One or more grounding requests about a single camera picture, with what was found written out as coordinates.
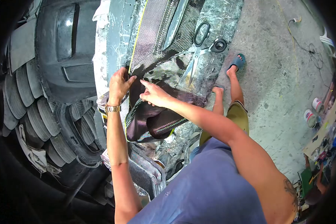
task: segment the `green object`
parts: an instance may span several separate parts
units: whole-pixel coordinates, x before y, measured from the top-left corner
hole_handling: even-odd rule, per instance
[[[301,197],[304,198],[305,195],[312,189],[314,186],[314,182],[312,181],[311,184],[309,184],[309,181],[312,178],[312,171],[311,168],[306,168],[302,173],[301,173],[301,185],[302,185],[302,192],[301,192]]]

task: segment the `white plastic chair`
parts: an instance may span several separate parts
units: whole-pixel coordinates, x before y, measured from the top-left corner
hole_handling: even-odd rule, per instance
[[[320,40],[323,44],[325,44],[325,46],[329,50],[330,56],[336,58],[335,46],[334,43],[332,43],[332,40],[327,37],[326,27],[324,27],[324,34],[323,36],[320,36]]]

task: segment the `khaki shorts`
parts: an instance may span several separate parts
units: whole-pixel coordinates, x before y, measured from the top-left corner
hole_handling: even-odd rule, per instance
[[[230,104],[226,117],[232,120],[232,122],[249,135],[248,111],[240,101],[236,100]],[[199,145],[203,145],[210,138],[211,136],[208,132],[202,131],[199,139]]]

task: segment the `workbench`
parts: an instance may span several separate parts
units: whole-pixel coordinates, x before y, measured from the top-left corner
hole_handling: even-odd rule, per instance
[[[325,122],[320,127],[318,132],[314,135],[312,140],[302,150],[303,153],[306,154],[311,160],[316,161],[320,153],[322,153],[324,150],[327,149],[328,146],[331,145],[333,138],[332,139],[329,138],[328,135],[330,131],[333,131],[331,130],[331,128],[335,121],[336,121],[336,99],[329,113],[326,115]],[[321,144],[325,138],[327,138],[329,144],[323,147],[321,146]]]

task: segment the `concrete floor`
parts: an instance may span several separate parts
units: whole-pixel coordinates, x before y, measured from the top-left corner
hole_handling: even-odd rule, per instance
[[[324,99],[332,80],[329,58],[319,36],[323,28],[300,0],[280,0],[286,20],[302,17],[290,29],[299,44],[313,43],[323,56],[321,75],[308,52],[295,44],[276,0],[245,1],[237,30],[219,73],[217,83],[226,87],[225,113],[230,104],[230,81],[225,75],[230,61],[238,53],[246,56],[246,65],[238,72],[245,106],[249,111],[250,137],[271,156],[277,168],[298,180],[305,167],[303,147],[314,130],[307,127],[303,114],[315,97]],[[209,98],[210,108],[214,95]]]

